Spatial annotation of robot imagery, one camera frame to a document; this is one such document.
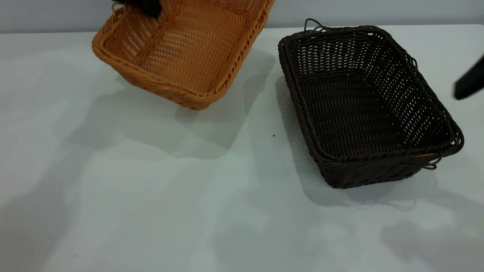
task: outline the table surface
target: table surface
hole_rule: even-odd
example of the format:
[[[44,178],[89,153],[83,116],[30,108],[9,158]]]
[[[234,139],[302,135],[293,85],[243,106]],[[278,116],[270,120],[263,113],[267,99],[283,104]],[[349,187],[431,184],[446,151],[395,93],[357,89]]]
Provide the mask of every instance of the table surface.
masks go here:
[[[94,33],[0,35],[0,271],[482,271],[484,92],[451,93],[484,26],[383,28],[466,142],[435,171],[347,190],[310,158],[279,65],[301,29],[263,30],[200,112],[126,83]]]

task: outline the tan wicker basket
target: tan wicker basket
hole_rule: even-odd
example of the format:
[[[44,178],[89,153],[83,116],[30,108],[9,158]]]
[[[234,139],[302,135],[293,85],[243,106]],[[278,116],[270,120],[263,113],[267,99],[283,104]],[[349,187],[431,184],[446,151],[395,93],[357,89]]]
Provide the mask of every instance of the tan wicker basket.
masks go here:
[[[92,41],[97,57],[129,83],[200,110],[222,98],[274,0],[160,0],[158,19],[115,10]]]

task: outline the gray wall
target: gray wall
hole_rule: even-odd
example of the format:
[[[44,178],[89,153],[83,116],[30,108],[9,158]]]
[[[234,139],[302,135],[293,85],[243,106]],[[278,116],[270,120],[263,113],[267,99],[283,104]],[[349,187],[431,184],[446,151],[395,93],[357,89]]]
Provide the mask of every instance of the gray wall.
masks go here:
[[[0,32],[97,30],[110,0],[0,0]],[[484,0],[276,0],[268,27],[484,23]]]

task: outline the woven pattern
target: woven pattern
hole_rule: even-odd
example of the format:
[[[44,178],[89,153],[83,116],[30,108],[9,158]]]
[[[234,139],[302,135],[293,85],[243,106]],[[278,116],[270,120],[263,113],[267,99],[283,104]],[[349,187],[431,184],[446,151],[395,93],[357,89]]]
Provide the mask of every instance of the woven pattern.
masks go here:
[[[435,169],[464,144],[415,59],[382,29],[320,25],[282,39],[279,58],[306,144],[332,187]]]
[[[92,48],[131,84],[204,109],[227,92],[273,2],[160,0],[158,19],[125,5],[99,30]]]

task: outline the black object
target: black object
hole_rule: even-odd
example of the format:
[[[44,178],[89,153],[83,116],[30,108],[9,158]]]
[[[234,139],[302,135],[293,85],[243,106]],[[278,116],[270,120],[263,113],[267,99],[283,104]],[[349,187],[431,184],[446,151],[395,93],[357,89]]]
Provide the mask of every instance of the black object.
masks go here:
[[[159,0],[113,0],[115,2],[135,5],[140,8],[144,13],[149,16],[158,19],[161,13],[161,4]]]
[[[484,56],[455,83],[454,97],[461,100],[473,95],[483,88]]]
[[[389,33],[316,29],[282,39],[279,59],[309,153],[330,186],[401,180],[461,150],[462,131]]]

